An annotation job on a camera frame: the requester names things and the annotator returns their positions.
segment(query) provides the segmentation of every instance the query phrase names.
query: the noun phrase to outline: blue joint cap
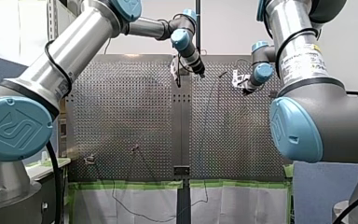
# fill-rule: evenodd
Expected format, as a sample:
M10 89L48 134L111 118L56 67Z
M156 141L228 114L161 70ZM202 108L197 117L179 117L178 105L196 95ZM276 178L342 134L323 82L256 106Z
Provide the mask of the blue joint cap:
M269 111L275 147L292 161L318 162L323 156L319 131L308 112L295 100L280 97Z
M191 17L194 21L197 21L197 13L191 9L183 10L183 14Z
M274 75L274 68L269 63L259 64L254 71L255 80L259 83L267 82Z
M178 50L184 50L191 43L190 35L185 29L177 29L171 35L173 46Z
M141 17L141 0L109 0L126 21L136 21Z
M19 161L33 156L52 133L49 112L25 97L0 97L0 161Z
M268 47L268 46L269 46L269 42L267 42L267 41L258 41L257 43L252 45L252 53L257 51L258 49Z
M259 0L258 1L258 9L257 9L257 17L258 21L264 21L264 4L266 0Z

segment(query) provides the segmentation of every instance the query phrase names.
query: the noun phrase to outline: logo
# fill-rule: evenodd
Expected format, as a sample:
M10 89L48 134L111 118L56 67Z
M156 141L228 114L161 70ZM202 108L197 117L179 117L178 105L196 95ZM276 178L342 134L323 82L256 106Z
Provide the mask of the logo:
M41 123L13 108L0 120L0 142L24 150L41 129Z

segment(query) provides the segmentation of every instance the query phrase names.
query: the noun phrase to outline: robotic arm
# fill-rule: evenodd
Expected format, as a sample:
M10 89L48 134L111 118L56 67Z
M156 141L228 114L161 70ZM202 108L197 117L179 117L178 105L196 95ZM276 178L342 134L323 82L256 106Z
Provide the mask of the robotic arm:
M83 13L46 48L46 54L20 77L0 83L0 161L28 158L46 144L51 122L59 114L59 101L71 91L72 83L110 37L124 33L157 40L170 38L187 65L203 77L205 68L192 43L196 29L193 11L187 9L172 21L137 20L140 15L139 0L84 1ZM8 111L15 121L5 126L10 119L6 121L2 116ZM20 124L32 126L34 133L20 132ZM16 128L19 128L18 135L8 133ZM7 143L9 137L13 144Z
M358 163L358 92L346 91L329 76L317 43L323 24L334 19L345 3L260 1L257 18L272 33L274 47L254 45L254 72L244 91L251 93L260 83L258 63L275 63L282 89L270 107L270 129L276 148L293 161ZM269 77L270 69L264 74ZM350 211L349 223L358 223L358 186L350 204L334 224Z
M194 11L185 9L177 14L171 21L154 21L139 18L124 27L124 35L140 35L154 37L156 40L171 39L173 46L181 55L193 72L204 77L205 67L200 53L194 46L192 39L195 34L197 15Z
M205 68L192 43L196 16L191 10L172 21L152 21L140 18L140 0L85 0L82 11L54 42L47 43L45 53L27 70L0 83L0 208L12 209L14 216L0 209L0 223L41 223L40 185L30 182L21 160L46 145L59 115L59 101L71 92L72 83L106 40L121 33L170 38L186 64L203 77ZM57 204L59 180L56 177ZM23 206L35 211L22 214L28 211Z

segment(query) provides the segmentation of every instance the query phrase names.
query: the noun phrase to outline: pegboard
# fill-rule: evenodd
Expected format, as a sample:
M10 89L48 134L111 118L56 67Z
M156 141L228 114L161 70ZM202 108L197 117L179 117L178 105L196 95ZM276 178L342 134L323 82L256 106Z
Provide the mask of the pegboard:
M236 59L211 57L206 78L192 84L191 177L283 180L283 159L269 131L270 95L280 89L280 80L274 77L261 91L243 97L231 86ZM240 74L251 71L251 63L239 62Z
M206 78L191 77L186 83L190 106L181 110L189 110L190 116L182 116L182 124L188 125L179 126L172 56L97 56L68 98L70 180L171 180L177 145L184 142L189 143L192 178L282 180L283 161L268 122L269 92L279 89L279 80L243 97L231 87L238 58L203 57ZM241 72L249 69L249 63L240 63ZM178 129L189 134L178 135ZM91 155L95 164L86 164Z
M68 100L71 180L172 179L171 57L99 58Z

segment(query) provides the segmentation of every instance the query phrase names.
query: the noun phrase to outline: green tape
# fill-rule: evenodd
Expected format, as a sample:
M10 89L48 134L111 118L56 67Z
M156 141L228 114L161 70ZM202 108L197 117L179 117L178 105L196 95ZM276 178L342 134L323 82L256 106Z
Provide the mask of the green tape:
M242 187L255 189L289 189L290 182L257 182L257 181L236 181L236 180L190 180L192 189L221 187Z
M69 224L74 223L74 211L75 211L75 197L76 190L68 188L68 207L69 207Z
M181 189L182 181L162 182L127 182L113 180L99 180L96 182L70 183L68 188L74 190L82 189Z
M293 178L293 173L295 170L295 166L293 164L290 165L284 165L284 174L286 175L286 178Z
M289 189L287 190L287 224L291 224L292 219L292 196L293 196L293 185L289 182Z

